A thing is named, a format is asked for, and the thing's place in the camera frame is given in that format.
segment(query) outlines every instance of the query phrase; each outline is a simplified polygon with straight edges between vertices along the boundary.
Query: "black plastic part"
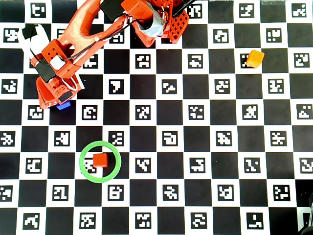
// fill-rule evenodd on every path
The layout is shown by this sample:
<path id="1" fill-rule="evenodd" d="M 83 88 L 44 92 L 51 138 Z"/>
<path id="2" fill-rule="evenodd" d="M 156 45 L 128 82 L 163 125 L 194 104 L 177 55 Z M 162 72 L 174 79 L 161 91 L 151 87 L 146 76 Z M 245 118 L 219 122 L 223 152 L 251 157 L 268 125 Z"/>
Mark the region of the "black plastic part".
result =
<path id="1" fill-rule="evenodd" d="M 22 29 L 22 34 L 25 39 L 28 39 L 37 35 L 37 31 L 33 30 L 35 26 L 37 26 L 36 23 L 34 24 L 31 23 L 31 24 L 27 24 L 26 27 Z"/>
<path id="2" fill-rule="evenodd" d="M 64 101 L 66 101 L 68 98 L 70 98 L 73 95 L 72 92 L 66 92 L 65 94 L 63 94 L 60 98 L 59 101 L 62 103 Z"/>
<path id="3" fill-rule="evenodd" d="M 101 10 L 108 16 L 111 21 L 114 21 L 119 15 L 125 11 L 121 3 L 124 0 L 104 0 L 100 4 Z"/>
<path id="4" fill-rule="evenodd" d="M 35 67 L 40 77 L 48 83 L 50 79 L 54 78 L 56 76 L 56 73 L 54 72 L 53 68 L 45 59 L 42 59 L 40 61 L 41 63 L 38 63 Z"/>

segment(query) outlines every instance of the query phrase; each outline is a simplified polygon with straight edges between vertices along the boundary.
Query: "green ring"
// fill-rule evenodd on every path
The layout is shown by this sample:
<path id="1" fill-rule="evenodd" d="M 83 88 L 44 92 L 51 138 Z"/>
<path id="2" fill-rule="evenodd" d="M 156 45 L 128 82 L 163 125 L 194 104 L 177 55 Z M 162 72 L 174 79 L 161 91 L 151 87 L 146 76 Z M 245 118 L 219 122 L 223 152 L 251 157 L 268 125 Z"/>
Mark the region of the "green ring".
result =
<path id="1" fill-rule="evenodd" d="M 95 148 L 95 147 L 98 147 L 98 146 L 104 146 L 104 147 L 107 147 L 108 149 L 110 149 L 114 156 L 115 156 L 115 167 L 113 169 L 113 171 L 111 172 L 110 175 L 107 175 L 103 178 L 98 178 L 98 177 L 94 177 L 92 175 L 90 175 L 87 171 L 86 171 L 86 168 L 85 168 L 85 164 L 84 164 L 84 160 L 85 160 L 85 156 L 86 154 L 92 149 L 92 148 Z M 82 174 L 91 182 L 94 182 L 94 183 L 97 183 L 97 184 L 101 184 L 101 183 L 104 183 L 104 182 L 107 182 L 111 179 L 113 179 L 118 173 L 119 173 L 119 170 L 121 169 L 121 166 L 122 166 L 122 158 L 121 158 L 121 155 L 119 154 L 119 152 L 117 151 L 117 149 L 115 148 L 115 146 L 111 143 L 108 143 L 108 142 L 105 142 L 105 141 L 95 141 L 95 142 L 92 142 L 90 144 L 88 144 L 82 151 L 82 153 L 80 154 L 80 157 L 79 157 L 79 168 L 80 170 L 82 171 Z"/>

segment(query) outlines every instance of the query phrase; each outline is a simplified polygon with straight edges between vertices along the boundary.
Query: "black square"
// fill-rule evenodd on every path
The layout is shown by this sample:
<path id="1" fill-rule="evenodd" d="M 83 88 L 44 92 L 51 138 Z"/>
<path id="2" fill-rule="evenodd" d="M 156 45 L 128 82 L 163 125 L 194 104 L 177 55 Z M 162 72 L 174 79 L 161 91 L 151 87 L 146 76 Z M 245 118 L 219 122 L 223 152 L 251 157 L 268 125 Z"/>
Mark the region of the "black square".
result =
<path id="1" fill-rule="evenodd" d="M 157 125 L 182 125 L 182 100 L 156 102 Z"/>
<path id="2" fill-rule="evenodd" d="M 237 153 L 211 153 L 212 179 L 238 179 Z"/>
<path id="3" fill-rule="evenodd" d="M 48 151 L 48 126 L 22 127 L 22 152 Z"/>
<path id="4" fill-rule="evenodd" d="M 185 206 L 212 206 L 211 180 L 185 180 Z"/>
<path id="5" fill-rule="evenodd" d="M 294 151 L 313 151 L 313 126 L 292 126 Z"/>
<path id="6" fill-rule="evenodd" d="M 101 206 L 101 184 L 94 184 L 88 180 L 75 180 L 75 206 Z"/>
<path id="7" fill-rule="evenodd" d="M 211 125 L 236 125 L 235 100 L 210 101 Z"/>
<path id="8" fill-rule="evenodd" d="M 260 24 L 235 24 L 235 48 L 260 48 Z"/>
<path id="9" fill-rule="evenodd" d="M 52 23 L 69 23 L 76 10 L 76 0 L 52 0 Z"/>
<path id="10" fill-rule="evenodd" d="M 0 1 L 0 22 L 24 23 L 24 1 Z"/>
<path id="11" fill-rule="evenodd" d="M 181 73 L 181 50 L 156 50 L 156 73 Z"/>
<path id="12" fill-rule="evenodd" d="M 262 99 L 261 74 L 236 74 L 237 99 Z"/>
<path id="13" fill-rule="evenodd" d="M 310 187 L 313 180 L 295 180 L 295 191 L 297 196 L 297 207 L 308 207 L 309 197 L 312 194 Z"/>
<path id="14" fill-rule="evenodd" d="M 233 1 L 209 1 L 208 2 L 209 23 L 233 23 L 234 2 Z"/>
<path id="15" fill-rule="evenodd" d="M 155 126 L 131 126 L 131 152 L 155 152 L 157 150 L 157 131 Z"/>
<path id="16" fill-rule="evenodd" d="M 234 49 L 209 49 L 209 73 L 235 73 Z"/>
<path id="17" fill-rule="evenodd" d="M 289 47 L 313 47 L 313 31 L 311 23 L 288 24 Z"/>
<path id="18" fill-rule="evenodd" d="M 104 73 L 129 73 L 129 50 L 105 49 Z"/>
<path id="19" fill-rule="evenodd" d="M 75 125 L 75 124 L 76 124 L 76 100 L 71 100 L 70 107 L 63 109 L 61 111 L 56 106 L 50 107 L 50 125 Z"/>
<path id="20" fill-rule="evenodd" d="M 21 100 L 0 100 L 0 110 L 0 125 L 21 125 Z"/>
<path id="21" fill-rule="evenodd" d="M 130 180 L 130 206 L 156 206 L 156 180 Z"/>
<path id="22" fill-rule="evenodd" d="M 76 127 L 76 152 L 81 152 L 87 144 L 102 140 L 102 126 Z M 102 152 L 102 147 L 95 147 L 91 152 Z"/>
<path id="23" fill-rule="evenodd" d="M 240 206 L 267 207 L 266 180 L 240 180 Z"/>
<path id="24" fill-rule="evenodd" d="M 103 98 L 103 75 L 89 74 L 80 75 L 85 89 L 77 94 L 77 99 L 102 99 Z"/>
<path id="25" fill-rule="evenodd" d="M 157 153 L 158 179 L 183 179 L 183 153 Z"/>
<path id="26" fill-rule="evenodd" d="M 184 151 L 210 151 L 210 127 L 184 126 Z"/>
<path id="27" fill-rule="evenodd" d="M 1 234 L 16 234 L 17 213 L 17 208 L 0 208 Z"/>
<path id="28" fill-rule="evenodd" d="M 275 23 L 286 22 L 286 5 L 285 2 L 279 4 L 263 4 L 260 3 L 261 22 Z"/>
<path id="29" fill-rule="evenodd" d="M 271 235 L 298 233 L 297 208 L 269 208 L 268 211 Z"/>
<path id="30" fill-rule="evenodd" d="M 131 99 L 155 99 L 155 75 L 131 75 Z"/>
<path id="31" fill-rule="evenodd" d="M 294 179 L 292 153 L 266 153 L 268 179 Z"/>
<path id="32" fill-rule="evenodd" d="M 262 49 L 265 53 L 262 62 L 262 72 L 283 72 L 286 73 L 288 69 L 288 50 L 287 48 L 268 48 Z"/>
<path id="33" fill-rule="evenodd" d="M 265 125 L 291 125 L 290 100 L 264 100 Z"/>
<path id="34" fill-rule="evenodd" d="M 0 153 L 0 179 L 18 179 L 20 172 L 19 153 Z"/>
<path id="35" fill-rule="evenodd" d="M 129 125 L 129 100 L 104 100 L 104 125 Z"/>
<path id="36" fill-rule="evenodd" d="M 182 35 L 182 48 L 208 48 L 207 25 L 189 24 Z"/>
<path id="37" fill-rule="evenodd" d="M 47 208 L 45 234 L 73 234 L 74 208 Z"/>
<path id="38" fill-rule="evenodd" d="M 102 234 L 129 234 L 129 207 L 103 207 Z"/>
<path id="39" fill-rule="evenodd" d="M 241 234 L 240 208 L 213 207 L 213 233 L 229 235 Z"/>
<path id="40" fill-rule="evenodd" d="M 20 180 L 19 207 L 45 207 L 46 180 Z"/>
<path id="41" fill-rule="evenodd" d="M 48 179 L 74 179 L 75 153 L 49 153 Z"/>
<path id="42" fill-rule="evenodd" d="M 238 150 L 265 151 L 263 126 L 238 126 Z"/>
<path id="43" fill-rule="evenodd" d="M 183 75 L 184 99 L 209 99 L 208 75 Z"/>
<path id="44" fill-rule="evenodd" d="M 290 74 L 292 99 L 313 98 L 313 74 Z"/>
<path id="45" fill-rule="evenodd" d="M 157 234 L 184 234 L 184 207 L 157 208 Z"/>

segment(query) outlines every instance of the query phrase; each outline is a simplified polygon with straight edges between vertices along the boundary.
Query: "checkerboard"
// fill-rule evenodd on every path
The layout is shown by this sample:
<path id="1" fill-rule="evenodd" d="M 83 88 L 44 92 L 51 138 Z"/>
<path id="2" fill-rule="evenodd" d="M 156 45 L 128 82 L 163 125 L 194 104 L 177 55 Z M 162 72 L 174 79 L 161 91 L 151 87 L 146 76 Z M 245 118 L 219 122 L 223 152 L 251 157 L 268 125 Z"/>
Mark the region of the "checkerboard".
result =
<path id="1" fill-rule="evenodd" d="M 16 33 L 57 38 L 83 0 L 0 0 L 1 235 L 281 235 L 313 192 L 312 1 L 197 1 L 178 44 L 132 28 L 78 71 L 71 107 L 41 110 Z M 99 12 L 91 33 L 110 20 Z M 252 49 L 262 65 L 245 64 Z M 117 177 L 79 169 L 113 143 Z M 115 164 L 93 168 L 108 175 Z"/>

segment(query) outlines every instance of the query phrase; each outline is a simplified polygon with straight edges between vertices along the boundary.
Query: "orange cube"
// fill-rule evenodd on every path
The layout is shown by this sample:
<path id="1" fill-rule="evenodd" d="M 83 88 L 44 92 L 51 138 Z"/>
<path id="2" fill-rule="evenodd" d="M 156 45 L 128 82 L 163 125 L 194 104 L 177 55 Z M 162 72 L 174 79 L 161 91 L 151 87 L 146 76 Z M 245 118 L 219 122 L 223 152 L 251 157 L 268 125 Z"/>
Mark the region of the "orange cube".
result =
<path id="1" fill-rule="evenodd" d="M 106 153 L 93 154 L 93 167 L 108 167 L 108 156 Z"/>
<path id="2" fill-rule="evenodd" d="M 261 65 L 265 54 L 263 52 L 252 50 L 246 60 L 246 65 L 257 68 Z"/>

